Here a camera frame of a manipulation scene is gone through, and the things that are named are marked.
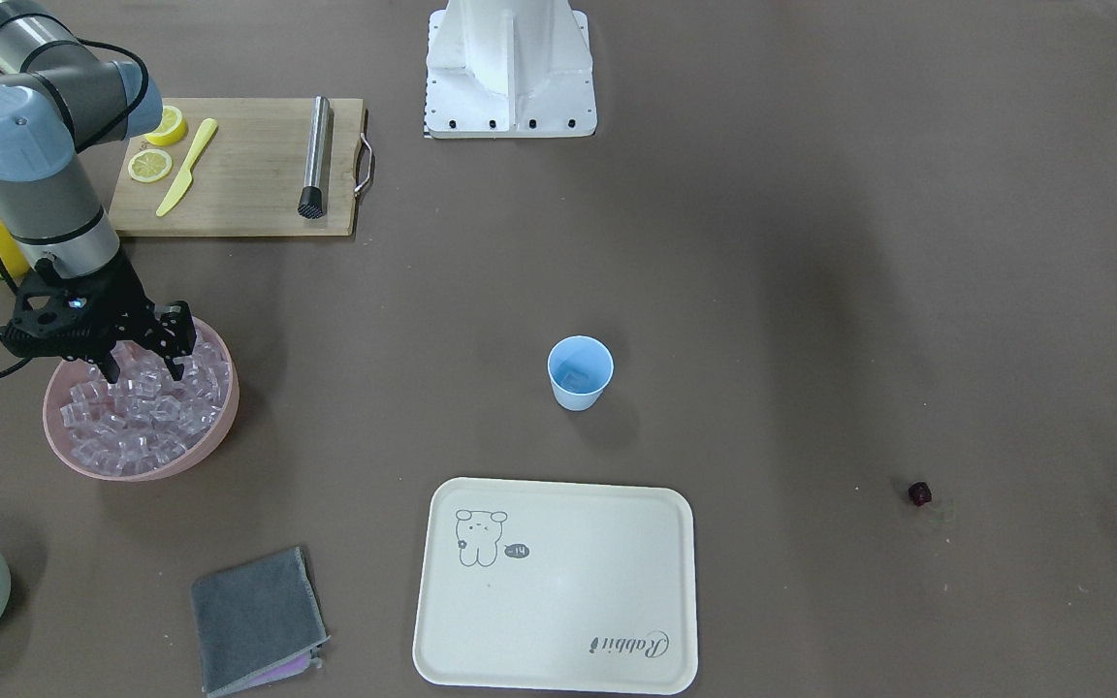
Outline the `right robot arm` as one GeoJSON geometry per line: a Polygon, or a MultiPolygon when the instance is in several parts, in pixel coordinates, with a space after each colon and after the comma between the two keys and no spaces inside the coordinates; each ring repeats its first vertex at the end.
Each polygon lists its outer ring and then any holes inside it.
{"type": "Polygon", "coordinates": [[[4,272],[15,296],[0,343],[17,366],[82,361],[109,383],[112,350],[150,350],[174,379],[195,344],[185,302],[156,309],[82,168],[82,151],[149,133],[161,97],[145,63],[102,61],[36,1],[0,1],[0,221],[28,265],[4,272]]]}

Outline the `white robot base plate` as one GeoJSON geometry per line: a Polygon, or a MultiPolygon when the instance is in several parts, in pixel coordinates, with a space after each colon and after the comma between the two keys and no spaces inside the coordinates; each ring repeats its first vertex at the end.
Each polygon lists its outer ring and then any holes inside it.
{"type": "Polygon", "coordinates": [[[426,137],[595,133],[589,19],[567,1],[449,1],[429,17],[426,70],[426,137]]]}

